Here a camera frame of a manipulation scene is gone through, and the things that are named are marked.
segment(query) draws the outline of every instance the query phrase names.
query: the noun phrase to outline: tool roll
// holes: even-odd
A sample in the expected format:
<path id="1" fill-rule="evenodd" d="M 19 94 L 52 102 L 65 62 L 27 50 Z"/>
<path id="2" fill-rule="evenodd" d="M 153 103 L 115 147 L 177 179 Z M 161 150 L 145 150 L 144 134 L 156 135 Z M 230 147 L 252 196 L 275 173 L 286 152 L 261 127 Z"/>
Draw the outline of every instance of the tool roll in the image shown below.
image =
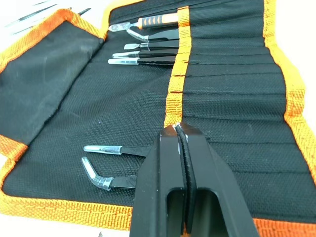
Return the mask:
<path id="1" fill-rule="evenodd" d="M 295 122 L 304 86 L 275 42 L 275 0 L 136 2 L 111 5 L 100 30 L 59 10 L 1 55 L 0 211 L 129 230 L 134 190 L 97 188 L 80 158 L 109 177 L 137 174 L 144 158 L 83 147 L 151 145 L 182 121 L 229 165 L 260 236 L 315 236 L 316 142 Z M 173 66 L 108 64 L 140 43 L 109 25 L 174 12 Z"/>

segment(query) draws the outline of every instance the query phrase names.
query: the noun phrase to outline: white surface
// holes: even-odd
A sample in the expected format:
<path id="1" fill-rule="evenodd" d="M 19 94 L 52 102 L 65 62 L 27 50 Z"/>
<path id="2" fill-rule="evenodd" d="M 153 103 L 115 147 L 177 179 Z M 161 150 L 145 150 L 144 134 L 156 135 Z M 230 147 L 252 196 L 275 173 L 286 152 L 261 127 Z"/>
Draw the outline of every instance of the white surface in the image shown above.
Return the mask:
<path id="1" fill-rule="evenodd" d="M 10 21 L 19 18 L 17 16 L 21 12 L 20 9 L 23 8 L 20 4 L 18 5 L 17 2 L 24 2 L 23 5 L 26 5 L 26 2 L 36 1 L 1 1 L 0 14 L 2 15 L 0 15 L 0 26 L 1 24 L 5 25 L 4 21 L 9 23 Z M 109 1 L 106 0 L 85 1 L 80 6 L 81 9 L 78 11 L 84 10 L 88 7 L 98 6 L 85 13 L 83 18 L 99 28 L 101 26 L 103 9 L 108 2 Z M 309 126 L 313 129 L 314 134 L 316 134 L 316 110 L 314 105 L 316 101 L 316 76 L 314 72 L 316 49 L 315 38 L 313 37 L 313 29 L 315 28 L 316 23 L 314 14 L 315 4 L 315 0 L 301 0 L 300 2 L 297 0 L 278 0 L 276 11 L 276 38 L 280 48 L 300 70 L 303 80 L 307 86 L 304 116 L 307 119 Z M 14 39 L 1 38 L 1 41 L 4 41 L 7 45 L 10 45 L 13 40 Z M 0 155 L 0 167 L 1 163 L 4 163 L 4 159 L 5 158 Z M 11 217 L 0 214 L 1 236 L 98 237 L 101 231 L 104 237 L 128 237 L 129 234 L 128 232 L 122 231 L 102 230 L 100 228 L 75 224 Z"/>

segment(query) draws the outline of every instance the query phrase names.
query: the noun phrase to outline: orange striped handle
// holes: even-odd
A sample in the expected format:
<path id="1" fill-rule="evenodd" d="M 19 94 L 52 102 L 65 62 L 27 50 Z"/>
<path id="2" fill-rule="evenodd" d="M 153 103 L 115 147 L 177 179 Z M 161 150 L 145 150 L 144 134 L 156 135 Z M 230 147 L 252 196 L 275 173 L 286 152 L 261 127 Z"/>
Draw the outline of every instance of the orange striped handle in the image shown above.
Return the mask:
<path id="1" fill-rule="evenodd" d="M 170 26 L 177 25 L 178 23 L 178 14 L 164 14 L 158 16 L 149 16 L 138 19 L 138 28 L 149 28 L 149 27 L 159 27 L 159 26 Z"/>

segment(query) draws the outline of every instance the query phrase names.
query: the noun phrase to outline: metal tip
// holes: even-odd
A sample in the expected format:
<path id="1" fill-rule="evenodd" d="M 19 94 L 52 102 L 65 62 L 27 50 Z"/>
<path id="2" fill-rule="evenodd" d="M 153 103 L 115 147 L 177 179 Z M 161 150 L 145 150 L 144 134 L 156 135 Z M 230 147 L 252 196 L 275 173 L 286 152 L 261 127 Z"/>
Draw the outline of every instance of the metal tip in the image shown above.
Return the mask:
<path id="1" fill-rule="evenodd" d="M 119 65 L 138 65 L 139 58 L 112 58 L 108 60 L 109 64 Z"/>
<path id="2" fill-rule="evenodd" d="M 112 54 L 112 58 L 137 58 L 139 51 L 133 51 L 133 52 L 124 52 L 124 53 L 114 53 Z"/>
<path id="3" fill-rule="evenodd" d="M 114 179 L 113 177 L 99 176 L 87 157 L 82 157 L 81 162 L 87 176 L 89 177 L 90 181 L 95 186 L 97 186 L 98 188 L 104 189 L 106 191 L 111 190 L 110 185 L 111 185 L 112 180 Z"/>
<path id="4" fill-rule="evenodd" d="M 135 39 L 138 39 L 143 42 L 149 42 L 148 40 L 149 36 L 143 36 L 135 31 L 132 31 L 130 28 L 126 29 L 126 32 L 129 33 L 131 36 L 133 36 Z"/>
<path id="5" fill-rule="evenodd" d="M 109 31 L 112 31 L 112 32 L 125 31 L 129 27 L 130 27 L 129 22 L 118 23 L 118 24 L 114 24 L 114 25 L 109 26 Z"/>
<path id="6" fill-rule="evenodd" d="M 96 152 L 112 155 L 122 155 L 120 152 L 122 146 L 85 146 L 83 150 L 85 152 Z"/>
<path id="7" fill-rule="evenodd" d="M 128 43 L 124 46 L 125 50 L 129 50 L 129 49 L 136 49 L 140 46 L 140 44 L 138 43 Z"/>

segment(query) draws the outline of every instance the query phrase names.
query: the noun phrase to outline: white background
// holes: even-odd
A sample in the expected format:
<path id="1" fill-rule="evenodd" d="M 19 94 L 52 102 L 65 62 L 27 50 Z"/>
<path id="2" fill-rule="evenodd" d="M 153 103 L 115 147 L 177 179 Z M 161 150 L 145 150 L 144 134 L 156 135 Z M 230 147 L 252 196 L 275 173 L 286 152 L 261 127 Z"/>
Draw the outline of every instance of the white background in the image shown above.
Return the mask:
<path id="1" fill-rule="evenodd" d="M 3 26 L 29 13 L 29 6 L 40 0 L 1 0 L 0 2 L 0 52 L 21 37 L 9 37 Z M 103 9 L 111 0 L 64 0 L 57 8 L 72 7 L 80 12 L 88 7 L 92 9 L 82 17 L 101 27 Z M 316 134 L 316 48 L 315 48 L 315 0 L 277 0 L 276 39 L 279 47 L 292 63 L 299 69 L 306 84 L 304 116 Z M 0 155 L 0 167 L 5 157 Z M 128 237 L 128 232 L 104 230 L 75 224 L 34 220 L 0 214 L 0 236 L 10 237 L 98 237 L 102 231 L 104 237 Z"/>

